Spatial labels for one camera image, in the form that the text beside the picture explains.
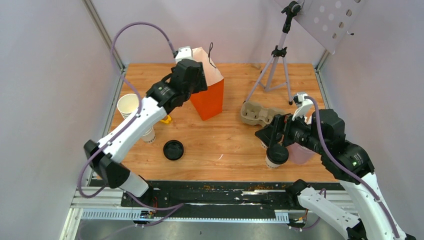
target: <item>orange paper bag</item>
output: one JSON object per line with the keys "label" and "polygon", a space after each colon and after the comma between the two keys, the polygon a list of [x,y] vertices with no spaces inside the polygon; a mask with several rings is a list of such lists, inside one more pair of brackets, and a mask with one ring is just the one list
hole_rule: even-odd
{"label": "orange paper bag", "polygon": [[208,54],[202,47],[193,49],[193,59],[203,63],[204,77],[206,78],[207,90],[193,94],[190,101],[203,121],[223,112],[224,101],[224,77]]}

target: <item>yellow object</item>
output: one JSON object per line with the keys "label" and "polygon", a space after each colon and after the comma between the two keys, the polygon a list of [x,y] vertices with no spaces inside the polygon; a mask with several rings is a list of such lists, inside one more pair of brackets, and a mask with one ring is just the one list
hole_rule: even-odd
{"label": "yellow object", "polygon": [[170,115],[166,115],[166,119],[165,119],[165,117],[162,119],[162,120],[160,120],[162,123],[164,123],[164,124],[170,124],[171,122],[172,122],[172,118],[171,118],[171,116]]}

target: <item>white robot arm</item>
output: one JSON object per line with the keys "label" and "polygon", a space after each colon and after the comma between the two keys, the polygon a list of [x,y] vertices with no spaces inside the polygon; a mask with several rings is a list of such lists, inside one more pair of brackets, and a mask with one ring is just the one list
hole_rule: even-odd
{"label": "white robot arm", "polygon": [[316,104],[315,100],[305,92],[297,93],[293,100],[298,107],[294,114],[276,115],[271,124],[255,135],[265,143],[271,141],[268,144],[271,148],[279,143],[273,142],[269,135],[282,134],[282,145],[273,147],[274,150],[284,152],[285,147],[298,143],[320,154],[322,164],[350,195],[359,217],[338,208],[301,179],[287,189],[294,204],[316,213],[346,240],[415,240],[393,219],[367,152],[346,140],[345,122],[332,109],[321,109],[319,115],[313,113],[312,123],[307,124],[305,114]]}
{"label": "white robot arm", "polygon": [[[192,57],[190,47],[182,47],[175,57],[176,66],[172,73],[153,84],[141,100],[140,113],[135,110],[115,130],[97,142],[89,140],[84,145],[87,158],[92,157],[99,147],[108,145],[90,163],[91,168],[112,189],[120,188],[136,197],[143,196],[151,188],[141,177],[126,168],[122,161],[131,147],[155,123],[166,117],[176,107],[189,100],[191,94],[208,89],[201,62]],[[130,121],[125,131],[111,141]]]}

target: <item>white paper cup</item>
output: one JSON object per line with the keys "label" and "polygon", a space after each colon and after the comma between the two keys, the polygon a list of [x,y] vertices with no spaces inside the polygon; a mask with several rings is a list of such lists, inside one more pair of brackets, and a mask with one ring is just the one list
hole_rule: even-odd
{"label": "white paper cup", "polygon": [[126,119],[139,107],[139,98],[134,93],[125,94],[118,100],[116,107],[123,119]]}
{"label": "white paper cup", "polygon": [[141,139],[147,144],[151,144],[155,141],[156,135],[155,130],[153,127],[151,127],[143,136],[141,136]]}
{"label": "white paper cup", "polygon": [[262,148],[267,149],[267,145],[265,145],[265,143],[263,141],[260,141],[260,145],[262,146]]}
{"label": "white paper cup", "polygon": [[272,161],[270,161],[270,159],[268,158],[267,155],[265,155],[265,161],[266,161],[266,165],[268,166],[268,168],[270,169],[276,169],[279,166],[281,166],[281,164],[275,164]]}

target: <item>wooden table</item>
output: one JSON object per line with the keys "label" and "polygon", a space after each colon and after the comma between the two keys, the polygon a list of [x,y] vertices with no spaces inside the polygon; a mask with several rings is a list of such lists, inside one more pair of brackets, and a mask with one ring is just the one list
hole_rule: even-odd
{"label": "wooden table", "polygon": [[[163,76],[170,73],[174,64],[130,64],[126,77],[142,96]],[[156,140],[147,144],[139,140],[129,151],[123,164],[147,180],[178,181],[251,181],[251,182],[307,182],[336,181],[316,155],[304,165],[287,162],[271,169],[265,164],[266,150],[255,137],[261,127],[247,125],[240,120],[244,99],[253,87],[260,71],[250,64],[222,63],[216,65],[224,76],[223,112],[202,121],[190,101],[176,108],[170,115],[171,124],[158,122],[154,126]],[[305,91],[324,107],[315,72],[311,64],[289,64],[291,92]],[[283,65],[279,64],[273,86],[285,81]],[[123,86],[121,96],[132,93]],[[277,107],[293,113],[295,104],[288,104],[286,87],[265,93],[258,87],[251,101],[264,107]],[[123,121],[118,111],[112,129]],[[171,161],[163,154],[164,144],[179,140],[184,145],[181,159]]]}

